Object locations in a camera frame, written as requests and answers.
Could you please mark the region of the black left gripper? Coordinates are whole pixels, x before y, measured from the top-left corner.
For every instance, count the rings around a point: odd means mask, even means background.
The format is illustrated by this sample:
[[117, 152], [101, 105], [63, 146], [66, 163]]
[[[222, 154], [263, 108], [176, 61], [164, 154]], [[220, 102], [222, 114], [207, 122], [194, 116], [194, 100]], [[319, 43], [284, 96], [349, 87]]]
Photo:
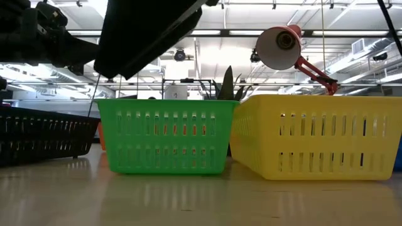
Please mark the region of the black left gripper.
[[52, 28], [37, 9], [0, 11], [0, 62], [74, 67], [95, 59], [99, 46]]

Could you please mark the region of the black plastic basket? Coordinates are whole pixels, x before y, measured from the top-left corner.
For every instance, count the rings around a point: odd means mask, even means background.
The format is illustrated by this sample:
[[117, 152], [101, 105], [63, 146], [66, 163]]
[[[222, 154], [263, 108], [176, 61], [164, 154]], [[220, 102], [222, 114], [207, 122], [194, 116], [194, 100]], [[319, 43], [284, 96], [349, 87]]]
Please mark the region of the black plastic basket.
[[0, 106], [0, 167], [89, 152], [98, 118]]
[[219, 0], [108, 0], [94, 70], [126, 80], [189, 35]]

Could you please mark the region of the orange plastic basket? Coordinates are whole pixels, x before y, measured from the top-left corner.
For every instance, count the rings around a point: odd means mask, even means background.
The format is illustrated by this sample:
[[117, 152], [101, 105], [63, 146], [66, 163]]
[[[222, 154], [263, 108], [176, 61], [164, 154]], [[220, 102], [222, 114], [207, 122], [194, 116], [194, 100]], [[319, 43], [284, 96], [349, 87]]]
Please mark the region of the orange plastic basket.
[[204, 170], [207, 158], [213, 151], [189, 144], [168, 144], [166, 138], [124, 135], [107, 132], [98, 125], [101, 148], [107, 152], [111, 170], [123, 173], [188, 173], [190, 170]]

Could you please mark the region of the green plastic basket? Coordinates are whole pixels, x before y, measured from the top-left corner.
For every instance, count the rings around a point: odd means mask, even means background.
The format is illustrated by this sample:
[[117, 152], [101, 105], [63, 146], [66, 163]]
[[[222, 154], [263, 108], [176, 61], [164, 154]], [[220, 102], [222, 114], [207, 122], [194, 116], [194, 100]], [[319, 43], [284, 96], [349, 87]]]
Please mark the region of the green plastic basket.
[[222, 173], [237, 105], [233, 100], [97, 100], [110, 170]]

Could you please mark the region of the green spiky plant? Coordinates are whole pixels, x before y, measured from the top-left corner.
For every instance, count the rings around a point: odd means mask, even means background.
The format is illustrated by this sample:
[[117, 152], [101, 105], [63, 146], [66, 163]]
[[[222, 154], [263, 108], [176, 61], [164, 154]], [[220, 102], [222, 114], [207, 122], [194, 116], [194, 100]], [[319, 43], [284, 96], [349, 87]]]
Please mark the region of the green spiky plant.
[[203, 82], [200, 82], [202, 90], [205, 91], [205, 98], [208, 100], [235, 100], [240, 102], [245, 98], [247, 92], [253, 87], [241, 85], [239, 90], [234, 93], [235, 81], [233, 81], [233, 71], [232, 67], [229, 66], [224, 74], [224, 79], [221, 85], [218, 85], [214, 80], [210, 81], [210, 85], [215, 87], [215, 94], [212, 95], [208, 92], [206, 86]]

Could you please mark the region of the red desk lamp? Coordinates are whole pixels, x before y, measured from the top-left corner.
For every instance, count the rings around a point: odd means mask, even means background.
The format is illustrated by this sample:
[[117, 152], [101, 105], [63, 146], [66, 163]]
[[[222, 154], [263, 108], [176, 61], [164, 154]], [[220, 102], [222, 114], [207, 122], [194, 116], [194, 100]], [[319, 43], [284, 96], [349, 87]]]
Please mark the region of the red desk lamp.
[[337, 81], [302, 57], [301, 37], [302, 29], [295, 24], [271, 27], [260, 34], [255, 49], [267, 67], [273, 70], [293, 67], [323, 85], [328, 95], [334, 95]]

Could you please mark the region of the yellow plastic basket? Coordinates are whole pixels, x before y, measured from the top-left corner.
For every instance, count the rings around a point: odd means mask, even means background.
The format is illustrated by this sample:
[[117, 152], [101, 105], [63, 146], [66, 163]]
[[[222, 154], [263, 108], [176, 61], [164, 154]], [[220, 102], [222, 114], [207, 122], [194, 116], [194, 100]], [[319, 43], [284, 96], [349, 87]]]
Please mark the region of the yellow plastic basket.
[[402, 97], [254, 95], [230, 146], [267, 180], [387, 180], [401, 135]]

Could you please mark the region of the blue plastic basket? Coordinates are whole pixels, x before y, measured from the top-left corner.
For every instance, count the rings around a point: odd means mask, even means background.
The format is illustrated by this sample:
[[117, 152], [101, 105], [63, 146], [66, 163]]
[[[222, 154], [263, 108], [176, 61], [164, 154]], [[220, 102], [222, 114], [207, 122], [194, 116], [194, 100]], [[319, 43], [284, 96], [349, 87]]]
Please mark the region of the blue plastic basket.
[[402, 136], [399, 141], [393, 171], [402, 171]]

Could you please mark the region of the black ceiling light rail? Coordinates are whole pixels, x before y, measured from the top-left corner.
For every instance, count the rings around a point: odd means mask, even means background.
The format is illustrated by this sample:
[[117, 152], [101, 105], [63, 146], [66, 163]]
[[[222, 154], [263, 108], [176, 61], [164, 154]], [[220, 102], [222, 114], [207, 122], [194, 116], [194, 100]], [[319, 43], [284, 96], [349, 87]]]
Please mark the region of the black ceiling light rail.
[[[244, 29], [220, 29], [220, 30], [193, 30], [188, 35], [190, 37], [209, 37], [209, 38], [256, 38], [264, 30], [244, 30]], [[69, 30], [71, 35], [79, 38], [99, 38], [101, 30]], [[391, 38], [388, 30], [302, 30], [302, 38]]]

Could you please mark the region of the silver ceiling duct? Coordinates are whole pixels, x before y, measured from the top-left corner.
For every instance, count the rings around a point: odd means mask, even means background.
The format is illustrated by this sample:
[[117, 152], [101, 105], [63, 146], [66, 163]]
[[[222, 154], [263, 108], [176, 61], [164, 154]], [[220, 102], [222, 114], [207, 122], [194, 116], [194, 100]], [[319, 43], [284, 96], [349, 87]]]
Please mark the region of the silver ceiling duct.
[[338, 84], [388, 83], [402, 79], [402, 56], [391, 38], [360, 38], [325, 66]]

